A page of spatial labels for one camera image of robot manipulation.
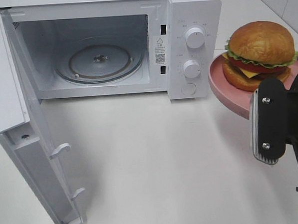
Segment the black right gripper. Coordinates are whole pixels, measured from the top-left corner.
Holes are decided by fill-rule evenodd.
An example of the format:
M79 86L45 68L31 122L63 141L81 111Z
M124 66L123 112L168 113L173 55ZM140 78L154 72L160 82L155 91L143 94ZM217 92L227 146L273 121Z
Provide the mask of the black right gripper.
M263 80L257 109L259 156L275 161L284 155L286 144L291 144L298 164L298 74L290 90L276 78Z

